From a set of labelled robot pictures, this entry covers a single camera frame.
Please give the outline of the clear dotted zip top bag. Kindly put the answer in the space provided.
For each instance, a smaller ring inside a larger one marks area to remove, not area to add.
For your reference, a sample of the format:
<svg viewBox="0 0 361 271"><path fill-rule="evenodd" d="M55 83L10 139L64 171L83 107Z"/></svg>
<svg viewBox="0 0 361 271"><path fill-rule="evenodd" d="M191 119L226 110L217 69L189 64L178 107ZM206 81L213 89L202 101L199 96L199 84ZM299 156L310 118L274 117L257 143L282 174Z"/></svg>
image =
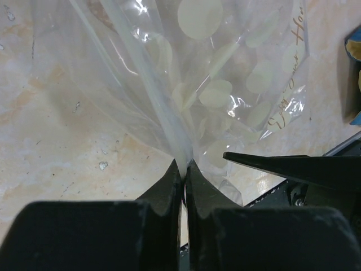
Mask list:
<svg viewBox="0 0 361 271"><path fill-rule="evenodd" d="M31 1L34 39L97 108L237 204L226 151L304 108L304 1Z"/></svg>

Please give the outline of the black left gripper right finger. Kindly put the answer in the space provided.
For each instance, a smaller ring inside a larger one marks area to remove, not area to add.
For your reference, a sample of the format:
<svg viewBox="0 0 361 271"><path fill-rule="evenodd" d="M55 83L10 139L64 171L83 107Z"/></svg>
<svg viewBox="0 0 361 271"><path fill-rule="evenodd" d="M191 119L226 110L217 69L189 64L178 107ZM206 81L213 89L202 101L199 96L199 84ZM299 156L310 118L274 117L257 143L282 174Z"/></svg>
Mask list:
<svg viewBox="0 0 361 271"><path fill-rule="evenodd" d="M333 208L243 208L190 165L191 270L359 270L360 245Z"/></svg>

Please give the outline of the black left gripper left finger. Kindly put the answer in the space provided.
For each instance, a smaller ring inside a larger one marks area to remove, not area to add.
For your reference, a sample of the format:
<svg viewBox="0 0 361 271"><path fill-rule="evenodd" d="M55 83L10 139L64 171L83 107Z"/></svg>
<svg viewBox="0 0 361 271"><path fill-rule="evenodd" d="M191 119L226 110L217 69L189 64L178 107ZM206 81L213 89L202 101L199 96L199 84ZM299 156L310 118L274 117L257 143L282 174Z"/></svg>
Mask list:
<svg viewBox="0 0 361 271"><path fill-rule="evenodd" d="M26 205L2 245L2 270L177 270L182 179L176 163L136 200Z"/></svg>

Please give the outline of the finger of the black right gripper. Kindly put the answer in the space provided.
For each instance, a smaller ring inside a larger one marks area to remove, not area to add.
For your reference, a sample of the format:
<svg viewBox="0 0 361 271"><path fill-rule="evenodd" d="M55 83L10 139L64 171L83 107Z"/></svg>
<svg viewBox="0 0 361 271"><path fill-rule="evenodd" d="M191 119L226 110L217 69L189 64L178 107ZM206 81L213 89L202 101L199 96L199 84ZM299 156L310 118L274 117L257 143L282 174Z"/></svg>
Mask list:
<svg viewBox="0 0 361 271"><path fill-rule="evenodd" d="M225 152L223 158L296 182L360 192L360 156L272 156Z"/></svg>

